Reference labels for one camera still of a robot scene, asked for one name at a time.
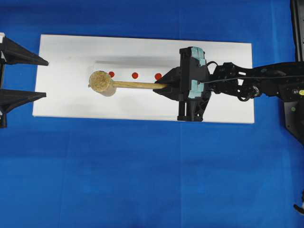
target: black cable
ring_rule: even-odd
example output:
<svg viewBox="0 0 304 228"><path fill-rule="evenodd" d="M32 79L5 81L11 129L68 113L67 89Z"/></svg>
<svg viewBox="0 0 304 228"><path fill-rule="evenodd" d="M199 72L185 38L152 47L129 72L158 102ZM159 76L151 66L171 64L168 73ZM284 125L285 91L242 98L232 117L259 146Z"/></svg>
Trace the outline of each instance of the black cable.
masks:
<svg viewBox="0 0 304 228"><path fill-rule="evenodd" d="M226 79L219 79L219 80L213 80L208 82L201 82L201 83L214 83L214 82L223 82L223 81L231 81L236 79L278 79L278 78L293 78L293 77L304 77L304 75L301 76L279 76L279 77L234 77L234 78L226 78Z"/></svg>
<svg viewBox="0 0 304 228"><path fill-rule="evenodd" d="M209 66L209 65L212 64L212 63L214 63L214 64L216 64L216 65L218 66L218 64L217 64L215 61L210 61L210 62L208 62L208 63L207 63L207 66Z"/></svg>

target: white foam board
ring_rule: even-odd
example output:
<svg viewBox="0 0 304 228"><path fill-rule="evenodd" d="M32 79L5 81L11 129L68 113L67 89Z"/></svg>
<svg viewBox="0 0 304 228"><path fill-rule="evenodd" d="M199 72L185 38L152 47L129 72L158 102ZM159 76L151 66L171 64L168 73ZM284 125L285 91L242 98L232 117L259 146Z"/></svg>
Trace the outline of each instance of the white foam board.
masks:
<svg viewBox="0 0 304 228"><path fill-rule="evenodd" d="M49 66L38 66L36 91L47 97L34 102L34 116L176 121L178 102L146 89L118 88L104 97L88 88L92 72L113 71L113 80L154 82L180 65L179 49L201 47L207 61L252 67L251 44L41 35L39 55ZM131 74L139 77L133 79ZM253 123L254 103L212 94L205 122Z"/></svg>

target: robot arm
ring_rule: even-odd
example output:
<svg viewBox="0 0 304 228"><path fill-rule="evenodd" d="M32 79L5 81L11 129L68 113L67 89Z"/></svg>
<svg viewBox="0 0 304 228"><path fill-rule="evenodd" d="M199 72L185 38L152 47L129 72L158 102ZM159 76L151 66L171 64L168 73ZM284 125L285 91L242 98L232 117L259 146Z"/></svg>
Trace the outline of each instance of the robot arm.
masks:
<svg viewBox="0 0 304 228"><path fill-rule="evenodd" d="M286 127L304 143L304 62L279 63L253 69L233 63L208 71L204 52L199 47L180 49L180 66L155 83L169 86L154 92L179 101L179 121L203 121L211 92L225 93L245 102L262 94L279 97L287 106Z"/></svg>

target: black bracket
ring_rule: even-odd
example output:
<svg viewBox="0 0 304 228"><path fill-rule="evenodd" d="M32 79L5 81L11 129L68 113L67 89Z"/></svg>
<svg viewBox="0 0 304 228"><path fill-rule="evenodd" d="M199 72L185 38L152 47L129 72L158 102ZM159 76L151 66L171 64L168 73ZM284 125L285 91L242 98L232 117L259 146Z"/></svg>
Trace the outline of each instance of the black bracket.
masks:
<svg viewBox="0 0 304 228"><path fill-rule="evenodd" d="M47 66L48 62L9 38L2 38L2 42L0 43L0 128L7 127L7 113L11 110L47 96L46 93L2 89L5 64Z"/></svg>

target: wooden handle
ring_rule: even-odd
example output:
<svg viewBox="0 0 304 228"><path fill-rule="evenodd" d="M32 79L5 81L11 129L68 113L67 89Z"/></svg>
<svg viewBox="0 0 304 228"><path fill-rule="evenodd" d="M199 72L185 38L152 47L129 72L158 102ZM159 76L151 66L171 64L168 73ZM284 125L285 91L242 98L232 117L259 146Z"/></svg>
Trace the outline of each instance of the wooden handle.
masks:
<svg viewBox="0 0 304 228"><path fill-rule="evenodd" d="M133 89L163 89L167 84L145 83L145 82L119 82L113 81L112 86L116 88L133 88Z"/></svg>

